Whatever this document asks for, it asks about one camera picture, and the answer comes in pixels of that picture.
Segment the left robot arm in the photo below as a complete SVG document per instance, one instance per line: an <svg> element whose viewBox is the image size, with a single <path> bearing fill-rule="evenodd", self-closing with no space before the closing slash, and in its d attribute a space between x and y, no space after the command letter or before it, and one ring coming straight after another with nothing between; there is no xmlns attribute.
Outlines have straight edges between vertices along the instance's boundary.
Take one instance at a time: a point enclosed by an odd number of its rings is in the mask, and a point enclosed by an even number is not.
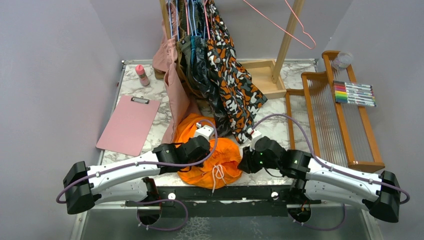
<svg viewBox="0 0 424 240"><path fill-rule="evenodd" d="M196 136L185 143L162 143L140 156L107 165L76 162L64 177L56 202L65 204L69 215L114 201L141 201L149 206L157 200L157 191L150 186L136 187L133 180L201 165L215 149L209 139Z"/></svg>

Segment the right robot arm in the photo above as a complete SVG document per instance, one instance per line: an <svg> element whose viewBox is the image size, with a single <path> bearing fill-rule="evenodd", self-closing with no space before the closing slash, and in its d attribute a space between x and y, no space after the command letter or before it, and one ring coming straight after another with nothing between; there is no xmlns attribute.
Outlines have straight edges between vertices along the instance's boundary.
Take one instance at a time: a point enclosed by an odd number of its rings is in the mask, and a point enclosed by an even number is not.
<svg viewBox="0 0 424 240"><path fill-rule="evenodd" d="M304 200L338 202L366 210L384 222L399 221L400 184L387 170L370 173L349 169L302 150L286 150L267 136L243 148L238 169L247 174L273 169L294 179L288 196L296 204Z"/></svg>

